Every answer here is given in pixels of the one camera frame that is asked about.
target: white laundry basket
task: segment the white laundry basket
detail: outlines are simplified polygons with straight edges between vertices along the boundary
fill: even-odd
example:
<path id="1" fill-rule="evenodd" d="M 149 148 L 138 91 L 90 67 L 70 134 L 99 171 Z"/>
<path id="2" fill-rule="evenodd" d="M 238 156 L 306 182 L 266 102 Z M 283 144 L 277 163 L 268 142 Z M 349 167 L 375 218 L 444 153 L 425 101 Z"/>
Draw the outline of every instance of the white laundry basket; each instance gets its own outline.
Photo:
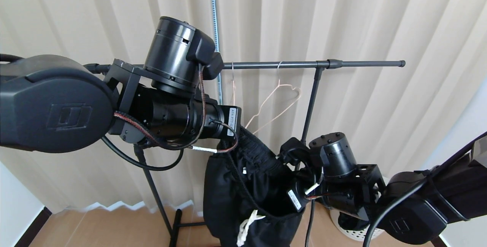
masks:
<path id="1" fill-rule="evenodd" d="M 386 177 L 383 177 L 384 179 L 384 183 L 387 185 L 388 182 L 389 182 L 389 179 L 386 178 Z M 332 218 L 332 221 L 333 221 L 333 224 L 335 225 L 335 227 L 344 235 L 346 235 L 347 237 L 351 238 L 352 240 L 356 240 L 356 241 L 361 241 L 363 242 L 364 239 L 365 239 L 365 234 L 367 233 L 367 230 L 368 230 L 368 227 L 365 228 L 364 230 L 360 230 L 360 231 L 352 231 L 352 230 L 344 230 L 342 227 L 340 227 L 340 225 L 338 224 L 338 217 L 340 216 L 340 211 L 338 210 L 330 210 L 330 217 Z M 384 232 L 384 230 L 382 229 L 379 229 L 379 228 L 376 228 L 376 230 L 374 231 L 374 233 L 372 234 L 372 239 L 378 237 L 380 234 L 382 234 Z"/>

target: white wall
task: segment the white wall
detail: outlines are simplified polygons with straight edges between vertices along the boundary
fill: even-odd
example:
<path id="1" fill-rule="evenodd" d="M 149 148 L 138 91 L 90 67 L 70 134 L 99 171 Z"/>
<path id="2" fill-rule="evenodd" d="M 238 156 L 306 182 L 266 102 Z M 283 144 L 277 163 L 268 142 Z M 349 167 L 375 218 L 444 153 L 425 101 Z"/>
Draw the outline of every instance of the white wall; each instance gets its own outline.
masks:
<path id="1" fill-rule="evenodd" d="M 487 79 L 423 168 L 430 168 L 444 162 L 485 131 L 487 131 Z M 482 216 L 468 222 L 450 224 L 442 235 L 451 247 L 480 247 L 485 246 L 485 227 L 487 227 L 487 216 Z"/>
<path id="2" fill-rule="evenodd" d="M 0 246 L 14 246 L 44 205 L 0 163 Z"/>

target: dark brown baseboard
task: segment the dark brown baseboard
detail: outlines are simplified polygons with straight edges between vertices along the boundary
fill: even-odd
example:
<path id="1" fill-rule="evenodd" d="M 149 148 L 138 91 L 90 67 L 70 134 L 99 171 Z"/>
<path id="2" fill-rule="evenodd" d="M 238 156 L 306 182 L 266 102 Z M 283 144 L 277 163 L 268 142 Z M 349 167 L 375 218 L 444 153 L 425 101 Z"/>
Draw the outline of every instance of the dark brown baseboard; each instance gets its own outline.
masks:
<path id="1" fill-rule="evenodd" d="M 447 247 L 447 245 L 440 237 L 434 238 L 433 240 L 431 240 L 431 243 L 433 243 L 434 247 Z"/>
<path id="2" fill-rule="evenodd" d="M 40 211 L 37 217 L 32 221 L 29 228 L 27 228 L 24 235 L 22 235 L 21 239 L 17 242 L 17 244 L 15 244 L 15 247 L 29 246 L 51 215 L 51 211 L 44 207 L 44 209 L 42 209 L 42 211 Z"/>

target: beige curtain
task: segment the beige curtain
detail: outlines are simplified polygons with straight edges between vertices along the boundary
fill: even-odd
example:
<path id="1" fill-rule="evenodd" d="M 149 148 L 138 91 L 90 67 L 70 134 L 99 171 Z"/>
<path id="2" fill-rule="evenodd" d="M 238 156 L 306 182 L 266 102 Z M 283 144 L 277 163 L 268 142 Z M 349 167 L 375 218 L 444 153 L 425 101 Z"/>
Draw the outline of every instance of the beige curtain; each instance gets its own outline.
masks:
<path id="1" fill-rule="evenodd" d="M 361 163 L 386 176 L 419 168 L 440 143 L 487 74 L 486 0 L 217 0 L 225 61 L 400 60 L 405 68 L 326 70 L 308 141 L 332 131 L 348 136 Z M 21 56 L 52 53 L 82 64 L 120 58 L 143 63 L 160 15 L 212 30 L 210 0 L 0 0 L 0 51 Z M 281 70 L 282 83 L 301 87 L 301 99 L 258 136 L 277 152 L 301 138 L 313 70 Z M 275 70 L 235 70 L 242 123 L 277 84 Z M 223 72 L 231 103 L 232 72 Z M 216 83 L 206 82 L 217 97 Z M 297 93 L 284 87 L 249 126 L 279 114 Z M 111 139 L 129 155 L 131 146 Z M 202 146 L 213 146 L 205 141 Z M 153 148 L 153 165 L 176 153 Z M 166 172 L 153 172 L 167 202 L 189 199 L 201 209 L 208 154 L 186 152 Z M 103 143 L 63 155 L 2 148 L 0 160 L 49 209 L 122 200 L 155 206 L 143 172 Z"/>

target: wooden floor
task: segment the wooden floor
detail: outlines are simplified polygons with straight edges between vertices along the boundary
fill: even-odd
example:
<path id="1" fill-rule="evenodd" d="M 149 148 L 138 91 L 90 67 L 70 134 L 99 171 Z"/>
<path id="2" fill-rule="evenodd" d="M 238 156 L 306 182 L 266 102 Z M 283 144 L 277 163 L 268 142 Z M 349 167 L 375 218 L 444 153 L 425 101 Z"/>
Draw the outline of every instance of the wooden floor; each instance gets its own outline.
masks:
<path id="1" fill-rule="evenodd" d="M 166 208 L 169 219 L 174 219 L 174 210 Z M 309 209 L 292 242 L 292 247 L 303 247 Z M 199 222 L 192 207 L 183 210 L 182 222 Z M 124 247 L 124 246 L 167 246 L 169 234 L 159 212 L 151 214 L 148 209 L 137 211 L 121 207 L 114 211 L 95 209 L 87 213 L 65 210 L 52 215 L 32 242 L 32 247 Z M 219 241 L 212 237 L 205 226 L 181 228 L 178 246 L 181 247 L 214 247 Z M 311 247 L 360 247 L 361 243 L 341 234 L 333 225 L 327 209 L 317 204 L 310 239 Z M 371 242 L 372 247 L 405 247 L 383 233 Z M 424 246 L 433 247 L 428 242 Z"/>

